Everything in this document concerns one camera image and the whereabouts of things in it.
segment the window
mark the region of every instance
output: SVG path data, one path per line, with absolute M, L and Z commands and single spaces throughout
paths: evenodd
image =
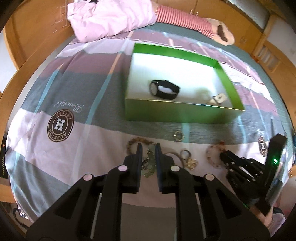
M 270 14 L 258 0 L 228 0 L 228 2 L 248 15 L 261 29 L 265 28 Z

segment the person's hand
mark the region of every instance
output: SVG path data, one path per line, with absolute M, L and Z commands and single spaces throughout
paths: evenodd
M 251 212 L 266 226 L 268 227 L 272 221 L 272 212 L 274 208 L 272 207 L 269 213 L 264 216 L 262 212 L 254 205 L 250 207 Z

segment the printed logo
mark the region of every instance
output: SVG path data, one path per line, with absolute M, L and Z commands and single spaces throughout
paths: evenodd
M 50 140 L 60 142 L 66 140 L 74 125 L 74 115 L 70 110 L 64 109 L 55 112 L 47 125 L 47 135 Z

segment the wall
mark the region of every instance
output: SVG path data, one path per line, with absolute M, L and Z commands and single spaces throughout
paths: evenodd
M 3 32 L 0 33 L 0 91 L 3 92 L 11 77 L 15 74 L 16 68 L 8 54 Z
M 278 18 L 267 40 L 281 50 L 296 66 L 296 34 L 288 23 Z

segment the striped bedsheet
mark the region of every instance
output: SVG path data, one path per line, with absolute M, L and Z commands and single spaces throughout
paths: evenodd
M 126 121 L 124 88 L 136 42 L 182 48 L 217 59 L 246 111 L 225 125 Z M 73 114 L 73 128 L 66 139 L 52 141 L 48 124 L 64 109 Z M 62 120 L 57 123 L 54 127 L 58 129 Z M 185 135 L 181 143 L 173 139 L 176 130 Z M 199 162 L 192 174 L 213 173 L 230 188 L 225 178 L 227 170 L 209 165 L 206 149 L 223 140 L 226 148 L 237 155 L 264 163 L 258 130 L 264 132 L 266 141 L 276 133 L 284 134 L 274 101 L 252 67 L 207 43 L 143 28 L 89 43 L 74 40 L 67 45 L 38 77 L 13 119 L 5 163 L 15 198 L 34 221 L 85 173 L 103 175 L 122 164 L 126 143 L 135 136 L 159 142 L 163 151 L 190 150 Z M 160 195 L 154 174 L 142 177 L 137 195 L 123 196 L 123 213 L 143 212 L 149 218 L 153 213 L 166 216 L 169 212 L 169 219 L 174 216 L 174 211 L 169 211 L 174 210 L 174 202 L 174 195 Z

